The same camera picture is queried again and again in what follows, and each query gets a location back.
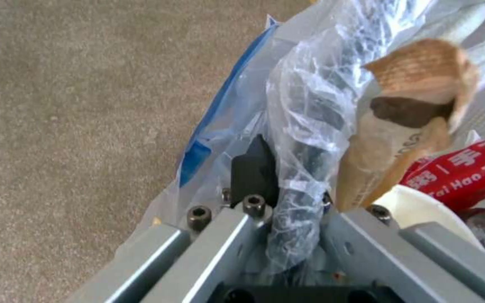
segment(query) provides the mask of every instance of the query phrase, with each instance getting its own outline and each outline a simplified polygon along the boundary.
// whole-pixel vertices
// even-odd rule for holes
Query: metal frame
[[[364,209],[334,215],[322,237],[355,284],[382,282],[410,303],[485,302]]]
[[[142,302],[206,302],[218,284],[239,274],[265,229],[261,220],[223,209]]]
[[[485,253],[437,223],[412,226],[400,235],[485,299]]]
[[[152,226],[65,302],[137,302],[189,245],[187,232]]]

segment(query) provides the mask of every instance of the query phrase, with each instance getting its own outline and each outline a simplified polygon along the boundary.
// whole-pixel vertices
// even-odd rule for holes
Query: black plastic part
[[[390,288],[353,286],[219,285],[209,303],[403,303]]]
[[[249,194],[259,194],[265,203],[278,202],[278,178],[274,155],[262,135],[257,135],[246,154],[231,161],[231,202],[235,207]]]

